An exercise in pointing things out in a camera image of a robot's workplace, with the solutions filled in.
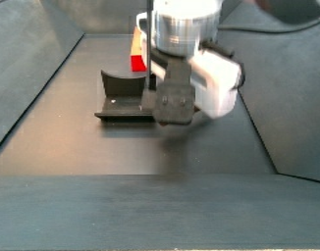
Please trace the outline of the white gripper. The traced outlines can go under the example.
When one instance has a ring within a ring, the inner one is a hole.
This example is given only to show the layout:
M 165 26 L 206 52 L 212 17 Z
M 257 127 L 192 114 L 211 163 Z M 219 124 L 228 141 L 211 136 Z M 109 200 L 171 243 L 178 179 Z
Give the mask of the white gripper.
M 141 109 L 153 109 L 153 118 L 161 124 L 188 125 L 196 111 L 211 119 L 219 118 L 234 107 L 236 89 L 243 83 L 242 65 L 216 45 L 203 45 L 188 58 L 151 48 L 152 3 L 153 0 L 147 0 Z M 151 74 L 157 77 L 155 83 L 151 83 Z

